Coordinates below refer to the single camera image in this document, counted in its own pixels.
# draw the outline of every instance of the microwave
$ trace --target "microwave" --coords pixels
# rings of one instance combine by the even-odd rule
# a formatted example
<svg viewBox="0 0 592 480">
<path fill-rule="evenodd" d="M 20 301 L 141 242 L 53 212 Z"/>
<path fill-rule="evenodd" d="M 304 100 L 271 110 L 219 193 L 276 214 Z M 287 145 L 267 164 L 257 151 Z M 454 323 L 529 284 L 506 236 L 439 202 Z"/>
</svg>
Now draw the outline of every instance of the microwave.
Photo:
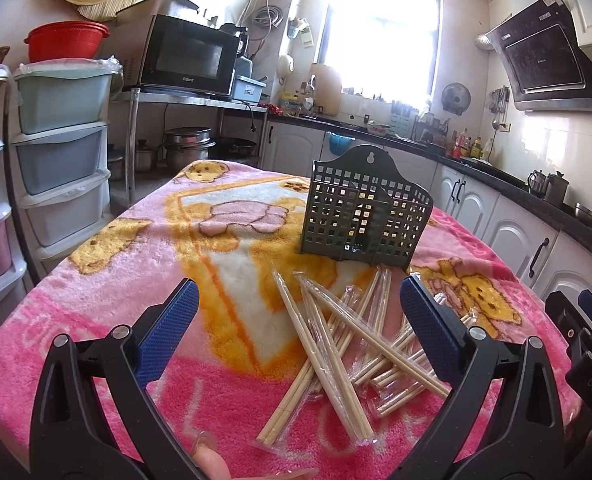
<svg viewBox="0 0 592 480">
<path fill-rule="evenodd" d="M 124 86 L 179 89 L 227 96 L 240 38 L 222 30 L 156 14 L 116 27 L 102 57 L 122 64 Z"/>
<path fill-rule="evenodd" d="M 517 110 L 592 112 L 592 62 L 563 0 L 538 0 L 487 34 Z"/>
</svg>

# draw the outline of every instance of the black countertop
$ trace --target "black countertop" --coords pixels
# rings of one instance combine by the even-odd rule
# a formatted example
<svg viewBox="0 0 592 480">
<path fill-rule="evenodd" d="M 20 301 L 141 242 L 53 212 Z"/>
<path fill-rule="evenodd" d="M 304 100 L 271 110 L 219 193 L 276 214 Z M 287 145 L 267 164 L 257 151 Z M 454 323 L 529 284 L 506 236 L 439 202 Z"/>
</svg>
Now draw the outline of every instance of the black countertop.
<svg viewBox="0 0 592 480">
<path fill-rule="evenodd" d="M 562 231 L 569 237 L 573 238 L 585 249 L 592 253 L 592 229 L 580 223 L 575 216 L 551 205 L 548 202 L 530 194 L 526 189 L 527 186 L 523 184 L 523 188 L 508 184 L 499 178 L 491 176 L 490 174 L 484 173 L 483 171 L 477 170 L 468 166 L 463 162 L 459 162 L 456 158 L 447 156 L 437 155 L 426 150 L 423 146 L 415 142 L 409 142 L 406 140 L 399 140 L 395 137 L 380 137 L 374 134 L 370 134 L 359 128 L 347 128 L 339 126 L 338 124 L 327 123 L 324 120 L 314 120 L 300 117 L 289 117 L 289 116 L 275 116 L 269 117 L 270 121 L 276 123 L 287 123 L 295 126 L 303 126 L 305 128 L 312 128 L 314 130 L 320 130 L 321 132 L 334 132 L 341 135 L 348 135 L 355 137 L 356 139 L 366 140 L 379 144 L 381 146 L 387 146 L 388 148 L 394 148 L 397 150 L 403 150 L 404 152 L 413 153 L 429 160 L 434 160 L 439 164 L 443 164 L 453 170 L 459 171 L 466 176 L 476 179 L 482 182 L 486 186 L 495 189 L 509 200 L 516 202 L 519 206 L 526 209 L 534 216 L 537 216 L 545 223 L 552 226 L 558 231 Z"/>
</svg>

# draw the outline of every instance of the screw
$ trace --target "screw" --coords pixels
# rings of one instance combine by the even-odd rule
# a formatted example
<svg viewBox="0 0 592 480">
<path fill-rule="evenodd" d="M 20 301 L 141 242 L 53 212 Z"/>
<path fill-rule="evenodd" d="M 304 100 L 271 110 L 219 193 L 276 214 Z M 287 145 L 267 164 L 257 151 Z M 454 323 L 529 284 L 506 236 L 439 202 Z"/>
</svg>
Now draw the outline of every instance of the screw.
<svg viewBox="0 0 592 480">
<path fill-rule="evenodd" d="M 530 345 L 532 345 L 534 348 L 542 348 L 542 339 L 533 335 L 530 338 Z"/>
<path fill-rule="evenodd" d="M 54 346 L 61 347 L 68 341 L 68 337 L 65 334 L 58 334 L 54 338 Z"/>
<path fill-rule="evenodd" d="M 487 337 L 487 333 L 481 327 L 473 326 L 470 328 L 470 336 L 478 341 L 483 341 Z"/>
<path fill-rule="evenodd" d="M 115 339 L 124 339 L 130 334 L 130 328 L 127 325 L 119 325 L 112 330 L 112 336 Z"/>
</svg>

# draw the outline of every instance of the red plastic basin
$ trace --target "red plastic basin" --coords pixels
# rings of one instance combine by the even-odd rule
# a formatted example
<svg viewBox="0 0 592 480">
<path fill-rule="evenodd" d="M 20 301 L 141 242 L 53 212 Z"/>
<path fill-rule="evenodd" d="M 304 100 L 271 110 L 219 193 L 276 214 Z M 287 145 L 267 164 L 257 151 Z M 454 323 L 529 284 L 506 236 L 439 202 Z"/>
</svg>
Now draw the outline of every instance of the red plastic basin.
<svg viewBox="0 0 592 480">
<path fill-rule="evenodd" d="M 25 38 L 29 61 L 47 61 L 74 57 L 90 59 L 98 50 L 109 29 L 96 22 L 55 22 L 31 30 Z"/>
</svg>

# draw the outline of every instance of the range hood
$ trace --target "range hood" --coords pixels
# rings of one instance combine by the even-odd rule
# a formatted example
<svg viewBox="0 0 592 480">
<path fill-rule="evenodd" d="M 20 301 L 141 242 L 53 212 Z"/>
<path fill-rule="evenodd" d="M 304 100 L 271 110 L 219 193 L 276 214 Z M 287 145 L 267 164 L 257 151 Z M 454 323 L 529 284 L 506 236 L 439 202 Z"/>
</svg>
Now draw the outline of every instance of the range hood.
<svg viewBox="0 0 592 480">
<path fill-rule="evenodd" d="M 518 110 L 592 112 L 592 62 L 578 47 L 563 0 L 510 0 L 512 14 L 487 34 Z"/>
</svg>

